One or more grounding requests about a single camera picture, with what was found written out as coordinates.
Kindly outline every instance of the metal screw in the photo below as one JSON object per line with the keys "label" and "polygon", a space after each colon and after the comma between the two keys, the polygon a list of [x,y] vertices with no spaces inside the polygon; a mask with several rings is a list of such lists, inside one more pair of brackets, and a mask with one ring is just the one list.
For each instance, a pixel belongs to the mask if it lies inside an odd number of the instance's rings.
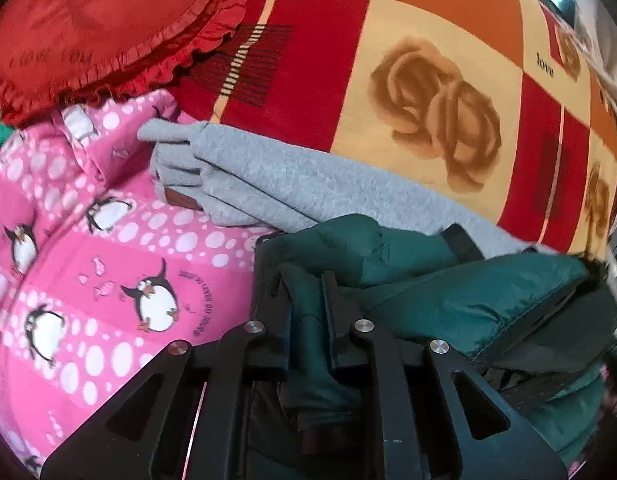
{"label": "metal screw", "polygon": [[244,330],[246,330],[246,332],[248,332],[249,334],[258,334],[259,332],[264,330],[264,323],[254,319],[244,325]]}
{"label": "metal screw", "polygon": [[188,343],[183,339],[179,339],[177,341],[173,341],[168,346],[168,353],[170,355],[182,355],[188,352]]}
{"label": "metal screw", "polygon": [[375,324],[370,319],[358,319],[354,327],[358,332],[372,332]]}
{"label": "metal screw", "polygon": [[431,341],[431,350],[435,352],[435,354],[445,354],[450,350],[450,346],[448,343],[444,341],[444,339],[433,339]]}

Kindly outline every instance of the red pillow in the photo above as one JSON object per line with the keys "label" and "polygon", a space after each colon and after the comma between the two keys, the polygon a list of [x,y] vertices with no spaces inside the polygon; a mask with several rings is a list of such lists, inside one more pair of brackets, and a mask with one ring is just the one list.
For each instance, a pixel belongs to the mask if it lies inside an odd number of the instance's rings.
{"label": "red pillow", "polygon": [[18,125],[57,104],[147,93],[232,35],[246,0],[9,0],[0,111]]}

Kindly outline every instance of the gray cloth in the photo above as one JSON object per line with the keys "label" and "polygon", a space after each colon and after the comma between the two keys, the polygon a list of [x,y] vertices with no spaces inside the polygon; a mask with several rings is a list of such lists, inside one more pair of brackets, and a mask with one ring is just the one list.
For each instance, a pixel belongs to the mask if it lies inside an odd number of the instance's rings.
{"label": "gray cloth", "polygon": [[296,232],[361,213],[425,234],[459,223],[486,257],[528,246],[431,189],[331,153],[206,121],[151,119],[138,138],[156,142],[151,172],[161,185],[195,199],[216,224],[260,222]]}

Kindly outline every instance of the pink blanket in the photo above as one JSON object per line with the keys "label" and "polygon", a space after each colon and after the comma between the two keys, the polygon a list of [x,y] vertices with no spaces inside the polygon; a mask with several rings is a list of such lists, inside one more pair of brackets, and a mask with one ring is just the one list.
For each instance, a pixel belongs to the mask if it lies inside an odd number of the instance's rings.
{"label": "pink blanket", "polygon": [[71,107],[0,151],[0,431],[35,473],[167,343],[247,319],[269,230],[156,199],[136,133],[175,114],[163,90]]}

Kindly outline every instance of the green jacket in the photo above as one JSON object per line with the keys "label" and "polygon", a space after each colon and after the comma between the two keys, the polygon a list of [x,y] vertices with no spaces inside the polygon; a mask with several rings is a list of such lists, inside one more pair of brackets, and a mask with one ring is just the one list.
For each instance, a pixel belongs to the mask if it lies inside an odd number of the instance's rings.
{"label": "green jacket", "polygon": [[[333,460],[301,452],[303,431],[356,420],[361,405],[357,390],[328,372],[321,272],[334,271],[340,293],[398,337],[442,338],[468,358],[556,290],[590,277],[580,260],[566,255],[520,253],[461,264],[441,236],[382,228],[361,215],[265,241],[256,250],[255,265],[255,308],[276,274],[293,302],[288,380],[278,388],[258,385],[253,402],[250,475],[268,479],[360,478],[355,456]],[[585,369],[573,384],[525,414],[569,463],[594,429],[603,394],[597,354],[580,343],[578,333],[587,334],[590,343],[591,333],[599,332],[603,347],[616,326],[617,309],[608,303],[570,318],[552,314],[543,320],[544,333],[536,331],[493,367],[511,369],[512,364],[525,376]],[[576,334],[563,338],[565,330]],[[553,341],[563,349],[551,348]]]}

